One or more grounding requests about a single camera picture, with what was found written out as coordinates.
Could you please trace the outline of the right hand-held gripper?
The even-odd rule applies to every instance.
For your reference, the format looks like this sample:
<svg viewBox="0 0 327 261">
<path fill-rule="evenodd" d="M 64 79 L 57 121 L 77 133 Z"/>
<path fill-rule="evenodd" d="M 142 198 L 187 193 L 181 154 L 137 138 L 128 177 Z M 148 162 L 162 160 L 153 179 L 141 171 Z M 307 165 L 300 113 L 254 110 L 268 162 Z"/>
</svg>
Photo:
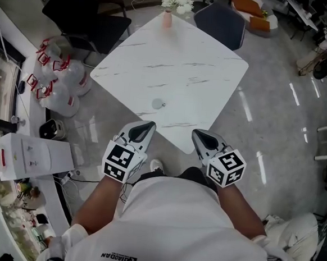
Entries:
<svg viewBox="0 0 327 261">
<path fill-rule="evenodd" d="M 247 164 L 239 150 L 212 131 L 194 129 L 191 137 L 207 179 L 219 187 L 228 187 L 242 179 Z"/>
</svg>

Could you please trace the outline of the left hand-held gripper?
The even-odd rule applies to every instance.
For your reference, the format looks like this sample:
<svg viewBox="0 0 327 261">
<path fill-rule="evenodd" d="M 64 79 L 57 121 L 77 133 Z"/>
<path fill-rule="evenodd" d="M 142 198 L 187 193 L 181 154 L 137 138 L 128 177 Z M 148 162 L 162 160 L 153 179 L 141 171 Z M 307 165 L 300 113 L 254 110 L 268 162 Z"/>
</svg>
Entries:
<svg viewBox="0 0 327 261">
<path fill-rule="evenodd" d="M 102 158 L 102 173 L 124 184 L 147 160 L 147 149 L 156 131 L 153 121 L 127 123 L 109 141 Z"/>
</svg>

